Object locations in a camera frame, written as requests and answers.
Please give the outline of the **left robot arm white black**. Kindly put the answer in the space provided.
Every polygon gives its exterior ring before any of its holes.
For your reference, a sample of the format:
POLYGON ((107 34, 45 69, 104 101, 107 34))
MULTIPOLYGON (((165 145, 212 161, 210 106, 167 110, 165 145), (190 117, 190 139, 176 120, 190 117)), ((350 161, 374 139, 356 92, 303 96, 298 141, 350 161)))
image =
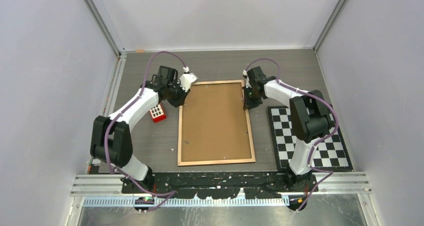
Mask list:
POLYGON ((160 66, 151 80, 145 80, 136 94, 108 116, 97 116, 93 121, 90 155, 109 166, 111 172, 120 170, 134 180, 141 193, 148 193, 154 185, 153 170, 134 155, 131 132, 135 125, 162 101, 173 107, 182 106, 197 76, 184 67, 178 74, 174 68, 160 66))

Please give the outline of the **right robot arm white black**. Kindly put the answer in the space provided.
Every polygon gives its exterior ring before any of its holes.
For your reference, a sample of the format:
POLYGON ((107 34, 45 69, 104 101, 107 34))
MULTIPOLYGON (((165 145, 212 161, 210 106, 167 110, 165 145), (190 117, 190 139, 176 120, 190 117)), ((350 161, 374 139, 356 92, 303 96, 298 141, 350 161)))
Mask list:
POLYGON ((291 191, 299 191, 312 177, 312 159, 317 145, 339 128, 336 112, 319 90, 295 88, 275 76, 266 76, 259 66, 248 66, 242 75, 245 78, 244 110, 258 107, 268 98, 290 110, 291 132, 296 137, 296 144, 284 182, 291 191))

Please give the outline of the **black picture frame with photo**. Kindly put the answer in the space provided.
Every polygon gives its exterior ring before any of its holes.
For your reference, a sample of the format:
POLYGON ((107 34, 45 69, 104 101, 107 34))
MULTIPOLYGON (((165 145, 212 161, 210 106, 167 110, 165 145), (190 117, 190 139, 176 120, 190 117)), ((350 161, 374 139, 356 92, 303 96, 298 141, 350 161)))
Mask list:
POLYGON ((243 80, 197 82, 179 108, 177 165, 256 162, 243 80))

